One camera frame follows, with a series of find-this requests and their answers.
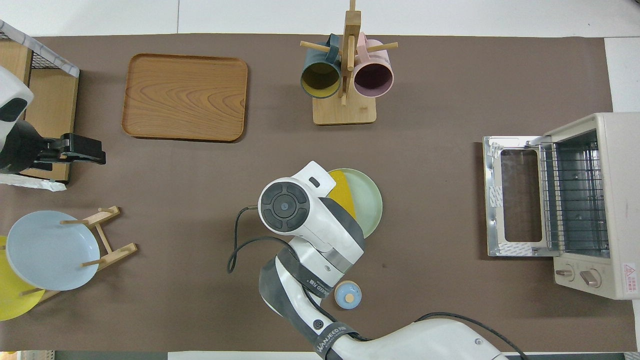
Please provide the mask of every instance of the blue round object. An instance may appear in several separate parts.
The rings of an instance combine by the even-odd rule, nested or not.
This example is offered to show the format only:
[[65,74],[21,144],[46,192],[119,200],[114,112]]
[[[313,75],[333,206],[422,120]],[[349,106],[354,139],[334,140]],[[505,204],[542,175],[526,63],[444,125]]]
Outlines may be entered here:
[[360,287],[353,281],[342,281],[335,288],[335,302],[343,309],[353,309],[360,305],[362,292]]

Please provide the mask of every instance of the table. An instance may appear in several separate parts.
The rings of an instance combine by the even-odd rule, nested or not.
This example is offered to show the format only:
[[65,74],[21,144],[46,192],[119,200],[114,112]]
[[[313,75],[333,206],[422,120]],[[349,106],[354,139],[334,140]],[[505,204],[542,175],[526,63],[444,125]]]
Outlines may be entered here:
[[[319,127],[299,86],[298,35],[143,35],[39,39],[82,69],[75,132],[102,140],[107,164],[73,164],[68,190],[0,187],[7,233],[40,209],[76,217],[120,206],[104,226],[139,252],[86,286],[0,323],[0,349],[311,351],[263,303],[257,279],[279,250],[261,243],[225,265],[238,210],[308,161],[368,174],[384,201],[367,250],[345,276],[363,301],[324,307],[376,338],[432,311],[491,325],[525,351],[635,351],[629,301],[555,285],[550,259],[486,255],[484,135],[538,135],[611,111],[600,38],[378,37],[398,41],[394,88],[369,125]],[[142,140],[120,127],[129,59],[138,53],[242,58],[245,134],[236,143]],[[269,234],[257,214],[241,239]],[[499,340],[486,335],[501,350]]]

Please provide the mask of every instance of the mug handle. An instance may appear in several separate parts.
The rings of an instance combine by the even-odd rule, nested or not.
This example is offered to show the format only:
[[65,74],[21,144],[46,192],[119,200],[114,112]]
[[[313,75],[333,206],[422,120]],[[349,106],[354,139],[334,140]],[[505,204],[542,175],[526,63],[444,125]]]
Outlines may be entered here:
[[367,37],[364,33],[360,33],[358,35],[358,45],[356,46],[358,49],[358,56],[360,57],[361,62],[367,62],[371,58],[369,57],[369,52],[367,51]]
[[338,52],[340,51],[340,48],[338,47],[338,44],[340,43],[340,38],[338,38],[338,35],[336,34],[331,34],[329,35],[329,39],[326,41],[326,46],[329,47],[329,52],[326,54],[326,62],[328,63],[334,63],[335,59],[338,57]]

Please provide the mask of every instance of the white toaster oven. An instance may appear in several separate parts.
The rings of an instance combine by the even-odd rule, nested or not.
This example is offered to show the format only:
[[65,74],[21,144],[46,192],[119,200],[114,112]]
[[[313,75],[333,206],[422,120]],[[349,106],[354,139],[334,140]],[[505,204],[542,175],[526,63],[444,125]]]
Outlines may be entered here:
[[640,299],[640,113],[484,137],[488,252],[553,256],[556,283]]

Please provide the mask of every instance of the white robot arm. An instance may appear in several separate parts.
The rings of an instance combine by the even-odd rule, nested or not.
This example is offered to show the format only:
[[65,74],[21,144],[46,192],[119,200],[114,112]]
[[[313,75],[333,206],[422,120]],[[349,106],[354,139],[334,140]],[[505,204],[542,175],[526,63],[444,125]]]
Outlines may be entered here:
[[9,70],[0,67],[0,174],[27,168],[51,170],[52,163],[89,161],[105,164],[102,143],[72,133],[43,138],[31,124],[19,120],[33,93]]
[[327,171],[312,161],[262,191],[258,210],[264,225],[277,234],[295,236],[260,272],[259,290],[266,304],[327,360],[506,360],[482,336],[455,320],[418,321],[369,341],[319,307],[365,245],[353,217],[326,197],[334,186]]

